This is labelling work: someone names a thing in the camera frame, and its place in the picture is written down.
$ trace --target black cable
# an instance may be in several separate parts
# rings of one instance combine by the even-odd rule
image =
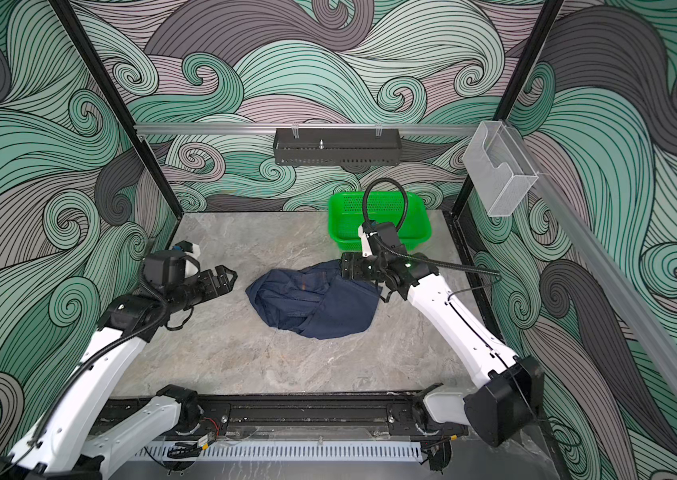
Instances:
[[[446,303],[450,302],[450,301],[451,301],[451,297],[452,297],[453,295],[455,295],[456,293],[464,293],[464,292],[471,292],[472,290],[479,290],[479,289],[481,289],[481,288],[486,288],[486,287],[488,287],[488,286],[493,286],[493,285],[495,285],[496,283],[499,283],[500,281],[501,281],[501,276],[499,276],[496,280],[494,280],[494,281],[488,283],[487,285],[472,286],[472,287],[470,287],[470,288],[463,288],[463,289],[461,289],[461,290],[456,290],[455,292],[451,292],[451,294],[448,295],[448,298],[445,299],[445,302],[446,302]]]
[[[144,446],[144,452],[149,456],[149,458],[151,458],[152,460],[154,460],[154,462],[155,462],[157,465],[159,465],[159,466],[165,468],[165,469],[168,471],[168,473],[173,473],[173,472],[176,471],[176,470],[173,470],[171,467],[169,467],[169,466],[165,465],[164,463],[162,463],[160,460],[157,460],[157,458],[154,458],[154,456],[150,453],[149,448],[147,448],[146,446]]]
[[[194,305],[190,307],[190,314],[187,318],[181,321],[181,325],[176,325],[176,326],[170,326],[167,323],[165,324],[165,330],[168,330],[169,332],[175,332],[176,330],[181,330],[184,328],[186,325],[186,322],[190,321],[190,318],[192,318],[192,314],[194,313]]]
[[[53,400],[53,403],[50,404],[50,407],[45,411],[45,414],[43,414],[43,416],[40,418],[40,421],[37,423],[37,427],[35,428],[34,433],[32,434],[32,438],[29,440],[30,446],[32,447],[36,446],[37,442],[40,440],[40,437],[43,436],[45,428],[47,427],[47,424],[50,421],[50,418],[55,413],[56,408],[58,408],[58,405],[61,404],[61,400],[64,399],[66,394],[69,392],[69,389],[75,384],[75,382],[79,380],[84,375],[85,372],[90,370],[90,368],[96,361],[100,360],[101,357],[111,352],[112,350],[116,349],[118,346],[122,345],[128,340],[132,340],[137,336],[141,335],[142,333],[151,330],[156,326],[159,326],[160,323],[165,319],[165,316],[168,313],[169,306],[168,301],[165,300],[165,297],[162,296],[162,294],[158,292],[154,287],[152,287],[148,281],[146,281],[146,277],[144,276],[143,271],[144,265],[142,264],[141,270],[139,272],[139,283],[141,285],[141,288],[144,289],[144,291],[146,291],[147,293],[149,293],[152,297],[154,297],[155,300],[160,302],[160,311],[157,313],[156,318],[151,322],[144,324],[144,326],[142,326],[140,329],[134,330],[130,335],[122,336],[121,338],[114,340],[109,345],[103,347],[103,349],[99,350],[98,352],[90,356],[90,359],[86,360],[80,366],[80,368],[72,372],[69,378],[66,379],[64,385],[61,387],[61,393],[59,393],[59,395],[56,396],[56,398]]]
[[[370,225],[371,223],[371,220],[368,217],[368,198],[371,195],[371,190],[377,184],[380,184],[382,182],[389,182],[390,184],[397,187],[397,189],[400,190],[400,193],[402,194],[402,216],[400,217],[400,222],[395,227],[395,230],[400,231],[400,227],[402,226],[402,223],[405,221],[405,216],[408,215],[408,194],[405,193],[405,188],[403,188],[402,185],[397,180],[393,180],[387,177],[377,178],[376,180],[373,180],[368,187],[365,187],[365,194],[363,195],[363,220],[365,222],[363,223],[363,226]],[[382,250],[392,255],[399,256],[400,258],[405,258],[406,260],[412,260],[414,262],[421,262],[422,264],[439,266],[440,268],[447,268],[450,270],[458,270],[460,272],[469,272],[470,274],[501,276],[498,270],[491,270],[474,265],[451,264],[450,262],[444,262],[442,260],[432,260],[429,258],[420,258],[418,256],[400,254],[399,252],[395,252],[394,250],[392,250],[391,246],[385,244],[382,241],[382,239],[379,238],[378,235],[375,236],[375,239],[376,243],[379,245],[379,247],[381,247]]]
[[[366,224],[370,224],[371,219],[368,218],[368,198],[371,196],[371,190],[378,184],[389,182],[390,184],[397,187],[402,194],[402,216],[400,216],[400,221],[395,226],[395,230],[400,231],[402,223],[405,222],[405,217],[408,215],[408,194],[405,192],[405,188],[397,181],[387,177],[381,177],[373,180],[368,187],[365,187],[365,195],[363,195],[363,220]]]
[[[168,450],[168,458],[180,460],[183,458],[195,458],[202,453],[202,447],[176,444],[171,450]]]
[[[16,460],[15,462],[12,462],[10,465],[8,465],[7,467],[3,468],[3,469],[0,471],[0,477],[3,476],[3,475],[5,475],[6,473],[8,473],[8,471],[9,471],[11,468],[13,468],[13,467],[15,467],[16,465],[18,465],[18,464],[21,462],[21,460],[24,460],[24,459],[26,458],[26,456],[29,455],[29,452],[31,452],[33,449],[34,449],[33,446],[28,447],[28,448],[26,449],[26,452],[24,452],[24,454],[23,454],[22,456],[18,457],[18,460]]]
[[[421,262],[422,264],[439,266],[440,268],[447,268],[449,270],[458,270],[459,272],[468,272],[470,274],[501,276],[501,272],[499,272],[498,270],[483,268],[481,266],[452,264],[450,262],[444,262],[442,260],[432,260],[431,258],[421,258],[420,256],[401,254],[399,252],[395,252],[394,250],[392,250],[391,246],[385,244],[382,241],[382,239],[379,238],[378,235],[376,235],[376,244],[379,245],[383,251],[389,252],[392,255],[399,256],[400,258],[405,258],[406,260],[412,260],[414,262]]]

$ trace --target black metal frame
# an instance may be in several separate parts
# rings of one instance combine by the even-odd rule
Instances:
[[[547,35],[555,24],[557,14],[563,6],[564,0],[546,0],[544,6],[541,7],[541,12],[536,19],[531,36],[528,37],[527,43],[523,52],[520,54],[520,60],[517,61],[515,71],[509,79],[507,90],[501,97],[501,101],[496,108],[496,113],[493,116],[494,120],[507,120],[509,113],[515,106],[517,96],[520,95],[522,88],[525,86],[525,81],[531,74],[538,54],[544,47],[544,42],[547,40]]]
[[[438,441],[452,435],[468,435],[466,426],[445,423],[437,435],[426,436],[416,427],[413,392],[338,392],[252,395],[199,395],[200,427],[191,435],[164,432],[166,440],[197,439],[218,433],[235,439],[264,435],[282,428],[364,429],[369,438],[406,436],[412,441]],[[91,434],[103,433],[145,406],[151,397],[107,400]]]
[[[517,67],[513,72],[507,90],[503,95],[494,115],[494,120],[507,120],[511,109],[524,87],[528,76],[536,63],[536,59],[541,52],[543,44],[552,25],[555,22],[558,12],[564,0],[546,0],[536,20],[534,30],[523,49]],[[106,72],[103,62],[96,53],[94,45],[84,32],[83,26],[69,0],[49,0],[55,10],[56,15],[61,21],[66,33],[74,43],[83,61],[89,68],[94,80],[98,83],[103,96],[109,103],[113,112],[120,121],[122,128],[126,131],[133,148],[139,154],[145,167],[150,171],[152,178],[159,187],[160,192],[166,198],[172,212],[176,216],[176,225],[173,228],[168,240],[170,245],[176,235],[178,227],[183,217],[183,209],[178,198],[173,192],[170,184],[161,171],[160,165],[154,156],[149,144],[141,140],[134,128],[130,111],[122,101],[117,92],[112,79]],[[459,222],[464,208],[467,207],[467,200],[474,183],[471,178],[467,178],[459,191],[450,211],[443,210],[446,224],[454,241],[461,262],[471,264],[472,258],[468,250],[465,235]],[[490,303],[481,289],[482,283],[480,277],[476,274],[467,274],[470,286],[477,287],[474,291],[475,301],[483,317],[483,321],[489,331],[494,333],[497,338],[502,339],[501,331],[491,309]],[[412,398],[416,392],[396,392],[390,395],[388,392],[380,393],[329,393],[318,395],[252,395],[252,396],[199,396],[199,403],[205,409],[210,418],[215,418],[221,427],[221,433],[227,432],[230,426],[234,428],[245,428],[248,426],[365,426],[373,428],[374,432],[385,432],[390,435],[406,435],[411,439],[417,438],[411,435],[412,417],[408,413],[412,412]],[[121,400],[110,400],[104,407],[100,417],[96,421],[96,429],[107,429],[117,422],[130,416],[137,411],[142,404],[149,402],[149,398],[130,398]],[[305,416],[304,412],[309,410],[310,414]],[[275,417],[266,417],[277,412]],[[221,422],[223,416],[227,417],[227,422]],[[389,421],[389,416],[399,417],[395,422]],[[211,431],[210,422],[204,422],[203,428],[196,432],[197,436],[204,432]],[[546,422],[540,422],[539,427],[547,440],[553,461],[561,478],[567,480],[570,475],[565,467],[559,447],[553,440],[551,428]]]
[[[168,205],[180,222],[183,216],[183,208],[181,208],[179,199],[176,197],[176,194],[173,193],[173,189],[168,184],[165,175],[162,174],[160,164],[154,157],[149,144],[146,141],[139,139],[136,129],[134,128],[136,121],[133,120],[128,107],[117,92],[112,79],[106,72],[106,68],[101,61],[101,58],[98,56],[98,53],[96,53],[93,43],[85,33],[83,24],[80,23],[79,18],[74,13],[72,5],[69,3],[69,0],[49,0],[49,2],[58,16],[58,19],[61,21],[61,24],[64,26],[66,34],[69,35],[72,43],[74,43],[77,53],[83,58],[83,62],[87,65],[99,88],[101,88],[101,92],[107,103],[109,103],[109,106],[112,108],[114,116],[120,121],[133,148],[138,153],[146,169],[149,170],[155,183],[157,183],[157,187],[160,189],[162,196],[165,197]]]
[[[459,260],[461,260],[462,264],[473,265],[474,261],[469,254],[464,233],[461,231],[461,226],[456,221],[456,217],[451,212],[444,211],[442,214],[445,217],[445,224],[448,225],[448,230],[451,233],[453,245],[456,246],[456,251],[459,252]],[[475,297],[475,302],[478,304],[478,309],[482,316],[483,323],[485,324],[485,328],[496,335],[498,340],[504,341],[504,336],[501,334],[501,329],[498,327],[498,322],[491,309],[491,303],[488,301],[487,295],[485,294],[485,289],[483,288],[480,276],[478,274],[467,274],[467,281],[469,282],[469,287],[475,289],[472,290],[472,294]]]

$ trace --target dark blue cloth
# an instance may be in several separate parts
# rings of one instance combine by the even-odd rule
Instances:
[[[246,293],[267,325],[315,339],[365,331],[379,304],[376,287],[344,280],[338,260],[298,272],[270,270]]]

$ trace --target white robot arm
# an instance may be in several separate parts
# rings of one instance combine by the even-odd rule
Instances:
[[[434,432],[445,422],[471,425],[487,443],[497,446],[532,421],[541,404],[544,378],[536,361],[520,360],[491,334],[453,295],[437,269],[424,262],[425,257],[407,255],[395,239],[394,225],[375,224],[366,235],[365,255],[343,255],[343,276],[384,282],[400,293],[437,328],[478,387],[472,395],[441,386],[429,389],[423,397],[424,417],[417,418],[420,428]],[[382,237],[392,243],[394,254],[379,246]],[[163,250],[145,259],[144,277],[168,302],[169,312],[186,310],[231,291],[234,272],[218,266],[216,275],[211,270],[193,275],[199,270],[196,246],[186,242],[179,245],[178,249]],[[171,429],[188,432],[197,424],[199,412],[187,408],[196,405],[191,401],[196,392],[168,386],[139,412],[102,435],[87,438],[114,386],[165,321],[107,351],[93,363],[88,359],[109,348],[113,341],[149,326],[159,311],[160,303],[145,296],[124,295],[109,305],[80,360],[79,368],[86,371],[80,372],[78,381],[12,447],[10,456],[0,458],[0,480],[106,479],[161,433]]]

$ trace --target swirl pattern wall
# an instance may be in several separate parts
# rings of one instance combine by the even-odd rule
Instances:
[[[510,122],[677,342],[677,1],[604,3],[564,7]],[[468,204],[475,259],[504,278],[493,311],[547,370],[572,477],[677,478],[677,398],[544,199],[504,219]]]
[[[541,3],[73,0],[136,122],[289,124],[490,119]],[[324,210],[382,172],[450,207],[468,139],[406,138],[404,165],[362,172],[279,167],[272,137],[150,141],[185,210],[254,211]]]
[[[0,455],[176,224],[97,92],[47,0],[0,0]]]

